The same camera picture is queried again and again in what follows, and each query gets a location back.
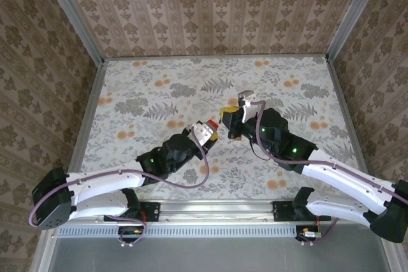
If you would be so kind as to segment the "floral table cover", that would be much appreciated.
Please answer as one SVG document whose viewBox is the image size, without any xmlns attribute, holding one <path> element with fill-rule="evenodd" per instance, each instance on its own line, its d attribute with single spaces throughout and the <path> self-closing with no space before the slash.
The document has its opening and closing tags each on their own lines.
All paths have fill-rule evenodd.
<svg viewBox="0 0 408 272">
<path fill-rule="evenodd" d="M 219 120 L 253 90 L 289 130 L 359 168 L 324 57 L 180 59 L 106 63 L 81 172 L 127 163 L 197 121 Z M 219 141 L 208 163 L 192 159 L 167 183 L 139 188 L 140 199 L 289 199 L 301 187 L 333 187 L 268 161 L 247 139 Z"/>
</svg>

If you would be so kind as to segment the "grey metal panel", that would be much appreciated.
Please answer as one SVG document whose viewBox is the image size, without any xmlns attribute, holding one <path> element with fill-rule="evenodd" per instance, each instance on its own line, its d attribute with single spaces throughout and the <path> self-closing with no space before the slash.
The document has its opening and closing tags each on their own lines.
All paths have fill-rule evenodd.
<svg viewBox="0 0 408 272">
<path fill-rule="evenodd" d="M 339 234 L 312 247 L 287 238 L 57 241 L 48 272 L 391 272 L 379 240 Z"/>
</svg>

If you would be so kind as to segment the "back aluminium table rail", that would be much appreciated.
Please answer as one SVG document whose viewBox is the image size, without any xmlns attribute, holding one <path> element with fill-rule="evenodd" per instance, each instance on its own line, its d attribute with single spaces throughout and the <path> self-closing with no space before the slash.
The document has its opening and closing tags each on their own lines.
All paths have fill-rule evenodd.
<svg viewBox="0 0 408 272">
<path fill-rule="evenodd" d="M 151 61 L 151 60 L 180 60 L 180 59 L 230 59 L 230 58 L 281 58 L 281 57 L 324 57 L 326 54 L 245 54 L 245 55 L 172 55 L 172 56 L 148 56 L 148 57 L 111 57 L 105 58 L 104 62 L 117 62 L 117 61 Z"/>
</svg>

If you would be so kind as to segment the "aluminium table rail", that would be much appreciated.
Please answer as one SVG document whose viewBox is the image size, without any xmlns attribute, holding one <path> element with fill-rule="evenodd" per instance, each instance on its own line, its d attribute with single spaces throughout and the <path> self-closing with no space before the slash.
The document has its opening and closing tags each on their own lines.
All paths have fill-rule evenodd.
<svg viewBox="0 0 408 272">
<path fill-rule="evenodd" d="M 151 61 L 151 60 L 180 60 L 180 59 L 230 59 L 230 58 L 281 58 L 281 57 L 324 57 L 326 54 L 245 54 L 245 55 L 172 55 L 172 56 L 148 56 L 148 57 L 111 57 L 105 58 L 104 62 L 117 62 L 117 61 Z"/>
<path fill-rule="evenodd" d="M 82 124 L 80 126 L 78 137 L 76 139 L 75 148 L 68 167 L 69 173 L 77 173 L 81 170 L 85 150 L 87 147 L 89 135 L 92 128 L 93 119 L 101 94 L 101 89 L 103 88 L 105 74 L 106 74 L 105 62 L 102 62 L 96 71 L 96 76 L 92 84 L 89 100 L 87 102 Z"/>
<path fill-rule="evenodd" d="M 334 90 L 337 95 L 337 99 L 340 105 L 342 116 L 346 124 L 346 129 L 348 131 L 348 134 L 351 140 L 351 144 L 352 144 L 354 154 L 356 157 L 356 162 L 359 166 L 359 169 L 362 172 L 366 174 L 371 174 L 370 170 L 367 167 L 367 163 L 365 161 L 365 158 L 364 158 L 361 146 L 360 146 L 360 142 L 358 140 L 358 136 L 356 134 L 356 130 L 354 128 L 353 121 L 352 121 L 349 109 L 347 107 L 346 99 L 344 97 L 344 93 L 342 91 L 342 88 L 339 82 L 339 78 L 337 76 L 335 67 L 333 65 L 333 61 L 327 55 L 325 56 L 325 60 L 326 60 L 326 64 L 328 67 L 328 71 L 330 73 L 331 80 L 333 82 Z"/>
</svg>

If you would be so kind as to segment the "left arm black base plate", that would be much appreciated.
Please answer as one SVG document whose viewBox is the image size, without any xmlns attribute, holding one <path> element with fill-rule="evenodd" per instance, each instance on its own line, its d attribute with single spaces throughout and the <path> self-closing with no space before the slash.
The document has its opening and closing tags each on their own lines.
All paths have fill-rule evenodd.
<svg viewBox="0 0 408 272">
<path fill-rule="evenodd" d="M 138 219 L 144 222 L 157 222 L 159 220 L 161 204 L 159 202 L 137 202 L 125 205 L 126 210 L 119 215 L 122 218 Z"/>
</svg>

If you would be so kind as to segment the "aluminium mounting rail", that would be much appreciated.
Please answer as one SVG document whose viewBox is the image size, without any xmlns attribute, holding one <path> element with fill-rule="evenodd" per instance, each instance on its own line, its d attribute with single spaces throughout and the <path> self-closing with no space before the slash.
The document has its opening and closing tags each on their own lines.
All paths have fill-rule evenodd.
<svg viewBox="0 0 408 272">
<path fill-rule="evenodd" d="M 165 214 L 181 213 L 184 215 L 220 215 L 225 217 L 234 213 L 264 212 L 273 215 L 272 202 L 261 203 L 254 200 L 225 202 L 159 202 L 161 204 L 159 218 Z M 357 200 L 337 195 L 324 195 L 314 191 L 307 198 L 306 208 L 314 215 L 329 216 L 356 222 L 369 226 L 376 214 L 371 214 L 369 209 Z M 84 218 L 100 215 L 118 216 L 124 213 L 126 208 L 120 201 L 107 200 L 101 196 L 92 198 L 76 206 L 76 210 L 70 217 Z"/>
</svg>

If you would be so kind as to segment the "right side aluminium table rail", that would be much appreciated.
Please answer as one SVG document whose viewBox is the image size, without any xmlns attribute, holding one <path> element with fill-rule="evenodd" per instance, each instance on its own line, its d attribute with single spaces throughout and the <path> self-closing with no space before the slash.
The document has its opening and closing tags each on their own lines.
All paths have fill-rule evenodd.
<svg viewBox="0 0 408 272">
<path fill-rule="evenodd" d="M 352 144 L 354 154 L 356 157 L 356 162 L 359 166 L 359 169 L 362 172 L 366 174 L 371 174 L 370 170 L 367 167 L 367 163 L 365 161 L 365 158 L 364 158 L 361 146 L 360 146 L 360 142 L 358 140 L 358 136 L 356 134 L 356 130 L 354 128 L 353 121 L 352 121 L 349 109 L 347 107 L 346 99 L 344 97 L 344 93 L 342 91 L 342 88 L 339 82 L 339 78 L 337 76 L 335 67 L 333 65 L 333 61 L 327 55 L 325 56 L 325 60 L 326 60 L 326 64 L 328 67 L 328 71 L 330 73 L 331 80 L 333 82 L 334 90 L 337 95 L 337 99 L 340 105 L 342 116 L 346 124 L 346 129 L 348 131 L 348 134 L 351 140 L 351 144 Z"/>
</svg>

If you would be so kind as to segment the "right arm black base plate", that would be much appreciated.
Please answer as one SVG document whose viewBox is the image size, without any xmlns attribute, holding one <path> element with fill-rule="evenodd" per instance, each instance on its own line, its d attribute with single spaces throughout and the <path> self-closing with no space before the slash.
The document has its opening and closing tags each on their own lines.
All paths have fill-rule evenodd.
<svg viewBox="0 0 408 272">
<path fill-rule="evenodd" d="M 322 221 L 330 221 L 329 216 L 313 215 L 304 204 L 294 204 L 292 201 L 274 201 L 272 202 L 273 218 L 277 222 L 302 221 L 312 222 L 319 218 Z"/>
</svg>

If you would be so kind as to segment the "left side aluminium table rail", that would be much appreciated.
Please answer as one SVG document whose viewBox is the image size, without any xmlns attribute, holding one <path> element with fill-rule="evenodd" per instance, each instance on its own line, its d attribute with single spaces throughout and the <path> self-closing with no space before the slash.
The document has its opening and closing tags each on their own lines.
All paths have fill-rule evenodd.
<svg viewBox="0 0 408 272">
<path fill-rule="evenodd" d="M 75 148 L 68 167 L 69 173 L 77 173 L 81 170 L 85 150 L 87 147 L 89 135 L 92 128 L 93 119 L 101 94 L 101 89 L 103 88 L 105 74 L 106 74 L 105 62 L 102 62 L 96 71 L 96 76 L 92 84 L 89 100 L 87 102 L 82 124 L 80 126 L 78 137 L 76 139 Z"/>
</svg>

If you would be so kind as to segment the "right aluminium frame post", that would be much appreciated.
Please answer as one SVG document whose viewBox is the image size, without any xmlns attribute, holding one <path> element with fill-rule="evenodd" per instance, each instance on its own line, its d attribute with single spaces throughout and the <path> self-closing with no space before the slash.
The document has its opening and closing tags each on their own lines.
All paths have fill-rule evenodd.
<svg viewBox="0 0 408 272">
<path fill-rule="evenodd" d="M 344 43 L 349 37 L 353 27 L 356 25 L 360 15 L 363 13 L 369 0 L 352 0 L 339 28 L 337 29 L 327 51 L 326 58 L 328 62 L 333 62 L 341 51 Z"/>
</svg>

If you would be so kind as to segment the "aluminium frame post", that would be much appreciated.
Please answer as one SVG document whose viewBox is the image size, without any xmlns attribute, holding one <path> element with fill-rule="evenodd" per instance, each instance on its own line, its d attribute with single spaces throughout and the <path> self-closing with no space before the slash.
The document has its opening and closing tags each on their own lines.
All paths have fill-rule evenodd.
<svg viewBox="0 0 408 272">
<path fill-rule="evenodd" d="M 328 62 L 333 62 L 341 51 L 344 43 L 349 37 L 353 27 L 356 25 L 360 15 L 363 13 L 369 0 L 352 0 L 339 28 L 337 29 L 327 51 L 326 58 Z"/>
<path fill-rule="evenodd" d="M 84 44 L 89 56 L 97 67 L 101 67 L 105 57 L 102 55 L 96 39 L 82 17 L 80 5 L 75 4 L 74 0 L 58 0 L 58 2 Z"/>
</svg>

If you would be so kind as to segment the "left aluminium frame post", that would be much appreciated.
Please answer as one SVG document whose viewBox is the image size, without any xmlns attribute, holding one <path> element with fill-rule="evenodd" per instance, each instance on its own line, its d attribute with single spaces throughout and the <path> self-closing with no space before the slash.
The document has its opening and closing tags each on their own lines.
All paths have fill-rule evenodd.
<svg viewBox="0 0 408 272">
<path fill-rule="evenodd" d="M 105 57 L 102 55 L 96 39 L 82 17 L 80 5 L 75 4 L 74 0 L 58 0 L 58 2 L 84 44 L 89 56 L 97 67 L 101 67 Z"/>
</svg>

